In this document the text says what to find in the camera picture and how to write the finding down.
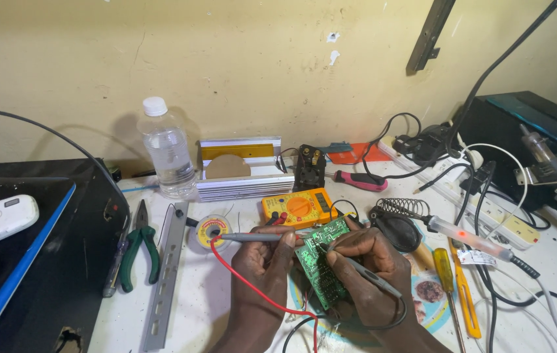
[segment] green pliers handle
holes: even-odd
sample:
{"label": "green pliers handle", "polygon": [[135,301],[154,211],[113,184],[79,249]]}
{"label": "green pliers handle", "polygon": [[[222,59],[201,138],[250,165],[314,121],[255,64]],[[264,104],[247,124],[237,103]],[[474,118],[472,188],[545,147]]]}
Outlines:
{"label": "green pliers handle", "polygon": [[133,290],[132,282],[130,281],[130,272],[132,270],[134,258],[136,257],[136,253],[139,252],[139,247],[141,247],[142,241],[144,241],[145,245],[148,247],[149,258],[152,262],[152,269],[149,272],[148,283],[153,285],[158,281],[161,264],[157,246],[154,244],[154,234],[156,234],[156,230],[154,230],[154,228],[145,226],[141,229],[134,229],[126,237],[126,240],[128,241],[128,248],[121,259],[121,264],[119,265],[119,281],[121,283],[121,288],[126,293],[130,293]]}

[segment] person's left hand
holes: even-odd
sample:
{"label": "person's left hand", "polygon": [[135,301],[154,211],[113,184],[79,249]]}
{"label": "person's left hand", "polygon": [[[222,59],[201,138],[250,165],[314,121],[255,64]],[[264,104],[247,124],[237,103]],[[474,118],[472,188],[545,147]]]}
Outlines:
{"label": "person's left hand", "polygon": [[[296,243],[295,229],[287,226],[263,226],[255,227],[251,232],[283,236],[278,242],[243,243],[233,256],[231,266],[270,299],[285,306],[287,273],[293,265],[291,257]],[[233,275],[228,326],[211,352],[265,352],[270,348],[284,316],[285,312],[274,308]]]}

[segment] white bottle cap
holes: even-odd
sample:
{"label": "white bottle cap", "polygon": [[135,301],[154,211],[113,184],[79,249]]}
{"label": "white bottle cap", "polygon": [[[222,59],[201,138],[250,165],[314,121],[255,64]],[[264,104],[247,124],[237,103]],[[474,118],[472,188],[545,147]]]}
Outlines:
{"label": "white bottle cap", "polygon": [[167,112],[167,105],[161,97],[149,97],[143,100],[143,111],[147,116],[161,116]]}

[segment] pink screwdriver handle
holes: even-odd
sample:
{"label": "pink screwdriver handle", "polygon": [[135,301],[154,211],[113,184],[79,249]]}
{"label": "pink screwdriver handle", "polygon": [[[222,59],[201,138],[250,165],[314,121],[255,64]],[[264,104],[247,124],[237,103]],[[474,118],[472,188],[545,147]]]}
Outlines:
{"label": "pink screwdriver handle", "polygon": [[387,180],[385,180],[382,185],[379,185],[375,179],[371,178],[366,173],[347,173],[338,170],[335,172],[333,180],[338,183],[350,184],[359,189],[374,192],[382,192],[388,187]]}

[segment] round copper disc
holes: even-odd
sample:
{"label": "round copper disc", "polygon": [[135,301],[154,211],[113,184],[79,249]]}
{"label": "round copper disc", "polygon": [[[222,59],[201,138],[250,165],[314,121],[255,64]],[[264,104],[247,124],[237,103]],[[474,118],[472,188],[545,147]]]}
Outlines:
{"label": "round copper disc", "polygon": [[206,166],[206,179],[249,177],[250,166],[242,157],[221,155]]}

